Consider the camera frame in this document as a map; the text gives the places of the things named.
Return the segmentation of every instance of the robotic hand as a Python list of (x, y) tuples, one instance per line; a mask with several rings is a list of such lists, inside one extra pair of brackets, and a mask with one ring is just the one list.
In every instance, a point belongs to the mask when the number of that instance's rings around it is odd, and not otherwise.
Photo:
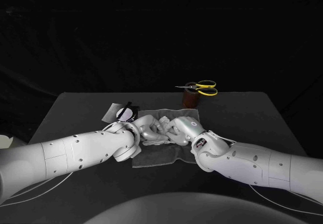
[(204, 171), (217, 171), (250, 185), (284, 189), (323, 203), (323, 160), (225, 139), (206, 132), (191, 117), (178, 117), (166, 126), (170, 127), (178, 135), (166, 135), (179, 145), (192, 142), (192, 153)]
[(0, 204), (28, 186), (103, 163), (111, 156), (117, 161), (133, 158), (142, 151), (140, 135), (146, 140), (169, 139), (152, 128), (165, 132), (147, 115), (133, 123), (113, 123), (103, 131), (0, 149)]

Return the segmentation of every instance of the scissors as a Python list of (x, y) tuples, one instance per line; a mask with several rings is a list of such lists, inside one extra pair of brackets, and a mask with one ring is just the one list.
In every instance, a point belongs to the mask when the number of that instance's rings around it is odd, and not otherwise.
[(204, 80), (204, 81), (198, 82), (195, 85), (176, 86), (176, 87), (185, 88), (185, 89), (193, 89), (201, 94), (204, 94), (205, 96), (215, 96), (218, 94), (218, 90), (215, 89), (215, 85), (217, 85), (215, 81)]

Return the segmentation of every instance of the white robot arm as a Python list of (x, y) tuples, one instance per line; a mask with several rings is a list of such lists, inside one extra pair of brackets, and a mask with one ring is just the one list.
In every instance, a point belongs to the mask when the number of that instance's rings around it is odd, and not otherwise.
[(191, 117), (176, 118), (166, 128), (172, 126), (181, 135), (166, 135), (181, 145), (192, 142), (192, 153), (204, 171), (217, 171), (250, 185), (289, 190), (323, 203), (323, 160), (228, 140), (206, 132)]
[(133, 158), (142, 151), (140, 135), (147, 140), (169, 137), (152, 131), (159, 121), (152, 115), (133, 123), (116, 122), (103, 131), (0, 149), (0, 204), (28, 186), (107, 161)]

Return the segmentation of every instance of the black backdrop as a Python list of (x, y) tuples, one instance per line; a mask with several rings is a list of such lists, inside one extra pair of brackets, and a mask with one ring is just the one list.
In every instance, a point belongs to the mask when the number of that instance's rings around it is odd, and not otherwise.
[[(322, 125), (320, 1), (290, 1), (317, 8), (310, 12), (195, 1), (172, 10), (127, 1), (104, 10), (39, 2), (13, 1), (2, 11), (2, 132), (28, 142), (62, 92), (176, 92), (211, 79), (219, 91), (266, 92), (309, 155), (323, 156), (312, 139)], [(87, 7), (98, 10), (80, 12)]]

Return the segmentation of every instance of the yellow scissors handle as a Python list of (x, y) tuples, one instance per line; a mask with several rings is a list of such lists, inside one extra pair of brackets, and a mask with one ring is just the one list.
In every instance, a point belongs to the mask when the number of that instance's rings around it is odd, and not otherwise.
[(205, 96), (215, 96), (218, 94), (218, 90), (215, 88), (212, 88), (212, 90), (215, 91), (215, 93), (206, 93), (206, 92), (201, 91), (199, 89), (204, 89), (204, 88), (196, 88), (196, 90)]
[(212, 80), (204, 80), (204, 81), (198, 82), (195, 85), (202, 88), (214, 88), (217, 86), (217, 83)]

